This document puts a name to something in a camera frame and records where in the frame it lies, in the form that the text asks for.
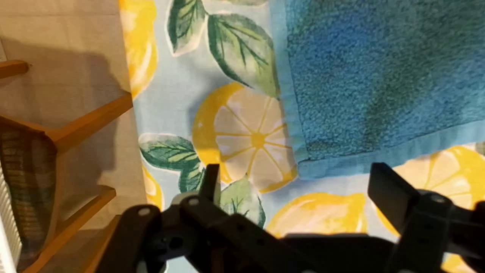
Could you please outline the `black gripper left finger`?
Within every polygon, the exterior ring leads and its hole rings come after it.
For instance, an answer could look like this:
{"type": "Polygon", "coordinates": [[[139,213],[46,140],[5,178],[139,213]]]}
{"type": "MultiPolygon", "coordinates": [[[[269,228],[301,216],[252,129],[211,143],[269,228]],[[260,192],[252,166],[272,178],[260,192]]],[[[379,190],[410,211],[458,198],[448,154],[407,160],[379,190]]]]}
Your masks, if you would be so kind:
{"type": "Polygon", "coordinates": [[[220,201],[220,166],[210,164],[205,170],[199,195],[213,204],[220,201]]]}

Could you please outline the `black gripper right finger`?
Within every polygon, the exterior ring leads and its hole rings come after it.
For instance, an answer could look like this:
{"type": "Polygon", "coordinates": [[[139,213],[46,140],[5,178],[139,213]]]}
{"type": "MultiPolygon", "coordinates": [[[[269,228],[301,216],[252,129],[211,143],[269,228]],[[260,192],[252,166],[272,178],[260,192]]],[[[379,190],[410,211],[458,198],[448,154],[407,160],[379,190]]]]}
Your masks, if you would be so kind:
{"type": "Polygon", "coordinates": [[[420,198],[411,184],[384,163],[372,166],[367,195],[396,233],[404,231],[410,208],[420,198]]]}

